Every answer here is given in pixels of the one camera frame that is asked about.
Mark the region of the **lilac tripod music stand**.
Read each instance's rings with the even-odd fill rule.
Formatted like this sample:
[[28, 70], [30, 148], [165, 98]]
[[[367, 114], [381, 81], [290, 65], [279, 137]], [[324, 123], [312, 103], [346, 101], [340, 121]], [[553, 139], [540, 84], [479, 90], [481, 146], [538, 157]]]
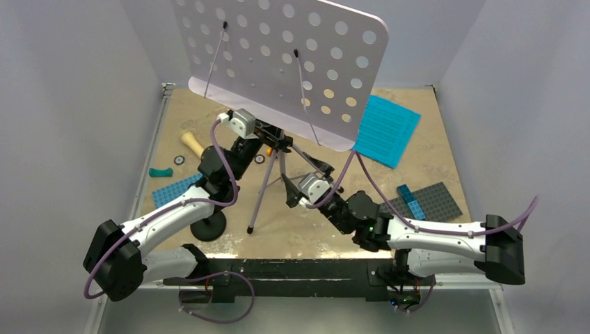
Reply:
[[389, 40], [329, 1], [174, 1], [191, 92], [337, 152], [352, 150]]

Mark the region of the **teal sheet music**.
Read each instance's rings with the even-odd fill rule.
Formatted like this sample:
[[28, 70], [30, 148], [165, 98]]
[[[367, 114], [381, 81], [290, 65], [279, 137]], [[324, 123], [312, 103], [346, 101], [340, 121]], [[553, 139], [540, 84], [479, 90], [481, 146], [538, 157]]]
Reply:
[[421, 115], [371, 95], [353, 149], [384, 166], [396, 168]]

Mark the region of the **cream microphone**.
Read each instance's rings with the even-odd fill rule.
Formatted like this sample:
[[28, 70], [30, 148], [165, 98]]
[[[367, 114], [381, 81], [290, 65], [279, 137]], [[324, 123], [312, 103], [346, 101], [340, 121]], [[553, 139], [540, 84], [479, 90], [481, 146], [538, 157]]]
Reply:
[[194, 154], [200, 159], [205, 148], [196, 140], [192, 132], [184, 132], [180, 137], [181, 142], [191, 149]]

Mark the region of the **black microphone desk stand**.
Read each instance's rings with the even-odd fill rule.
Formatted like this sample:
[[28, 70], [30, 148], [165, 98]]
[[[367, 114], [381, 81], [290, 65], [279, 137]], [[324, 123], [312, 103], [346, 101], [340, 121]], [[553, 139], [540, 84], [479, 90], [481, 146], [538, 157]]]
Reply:
[[223, 212], [216, 212], [208, 218], [201, 219], [190, 225], [191, 234], [199, 241], [214, 241], [218, 239], [227, 226]]

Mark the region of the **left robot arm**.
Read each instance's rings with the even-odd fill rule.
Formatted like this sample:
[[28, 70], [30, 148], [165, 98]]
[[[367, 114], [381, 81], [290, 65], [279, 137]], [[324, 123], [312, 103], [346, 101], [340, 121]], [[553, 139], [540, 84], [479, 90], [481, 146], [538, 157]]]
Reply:
[[230, 149], [216, 141], [217, 120], [210, 130], [212, 144], [202, 154], [201, 177], [186, 191], [153, 212], [117, 224], [101, 223], [94, 233], [83, 267], [88, 272], [83, 294], [87, 299], [107, 296], [121, 301], [143, 283], [183, 278], [197, 285], [207, 277], [207, 257], [193, 244], [172, 251], [158, 245], [198, 221], [215, 221], [238, 200], [239, 185], [263, 145], [281, 140], [281, 129], [257, 120], [251, 133], [238, 136]]

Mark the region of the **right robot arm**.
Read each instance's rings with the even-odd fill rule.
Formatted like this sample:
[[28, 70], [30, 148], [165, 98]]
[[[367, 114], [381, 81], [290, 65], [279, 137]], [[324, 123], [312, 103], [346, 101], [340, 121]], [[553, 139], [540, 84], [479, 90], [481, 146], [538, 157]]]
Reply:
[[537, 199], [512, 222], [489, 214], [482, 222], [441, 223], [406, 218], [393, 206], [384, 212], [364, 191], [343, 199], [337, 192], [338, 183], [331, 184], [314, 173], [299, 184], [286, 175], [281, 178], [289, 207], [318, 209], [341, 234], [351, 235], [353, 243], [366, 251], [394, 250], [396, 260], [390, 273], [399, 283], [442, 273], [481, 273], [499, 284], [525, 284], [521, 230]]

